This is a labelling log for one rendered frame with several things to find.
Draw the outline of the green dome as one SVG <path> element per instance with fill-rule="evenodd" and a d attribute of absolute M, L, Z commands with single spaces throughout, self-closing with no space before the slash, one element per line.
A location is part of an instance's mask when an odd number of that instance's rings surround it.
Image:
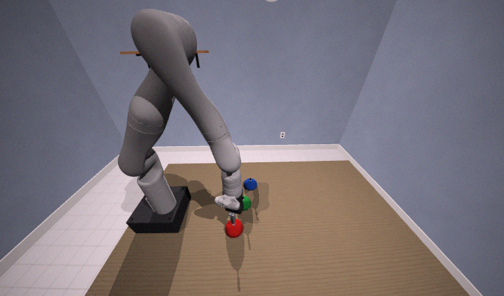
<path fill-rule="evenodd" d="M 246 196 L 242 196 L 242 201 L 244 202 L 244 208 L 242 211 L 244 210 L 248 210 L 250 207 L 251 207 L 251 201 L 248 197 Z"/>

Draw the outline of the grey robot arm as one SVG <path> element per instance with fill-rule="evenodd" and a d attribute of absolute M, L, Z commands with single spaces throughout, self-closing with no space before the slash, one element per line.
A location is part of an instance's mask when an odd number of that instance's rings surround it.
<path fill-rule="evenodd" d="M 221 169 L 223 187 L 237 189 L 241 185 L 239 149 L 232 143 L 221 113 L 201 90 L 190 68 L 197 51 L 192 26 L 178 15 L 143 9 L 131 21 L 131 36 L 150 69 L 128 109 L 118 156 L 121 171 L 138 176 L 137 184 L 154 212 L 164 215 L 175 208 L 176 199 L 152 147 L 165 130 L 176 98 L 209 144 Z"/>

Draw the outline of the red dome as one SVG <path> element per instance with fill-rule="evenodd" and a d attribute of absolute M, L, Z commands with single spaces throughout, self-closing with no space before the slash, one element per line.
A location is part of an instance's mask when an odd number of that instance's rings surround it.
<path fill-rule="evenodd" d="M 234 224 L 229 220 L 226 224 L 225 231 L 230 238 L 235 238 L 241 235 L 243 231 L 243 225 L 238 219 L 236 219 Z"/>

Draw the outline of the blue dome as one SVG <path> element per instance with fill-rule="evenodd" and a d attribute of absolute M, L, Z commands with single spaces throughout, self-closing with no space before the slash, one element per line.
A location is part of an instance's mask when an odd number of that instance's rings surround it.
<path fill-rule="evenodd" d="M 244 188 L 248 191 L 254 190 L 257 187 L 256 180 L 249 178 L 244 181 Z"/>

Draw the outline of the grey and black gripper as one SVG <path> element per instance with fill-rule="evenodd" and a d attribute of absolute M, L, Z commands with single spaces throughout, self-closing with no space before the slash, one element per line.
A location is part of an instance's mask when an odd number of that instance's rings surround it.
<path fill-rule="evenodd" d="M 236 214 L 241 214 L 244 208 L 244 202 L 242 201 L 242 183 L 237 189 L 228 190 L 222 185 L 223 195 L 216 197 L 215 204 L 220 207 L 225 207 L 225 210 L 230 212 L 231 223 L 235 223 Z"/>

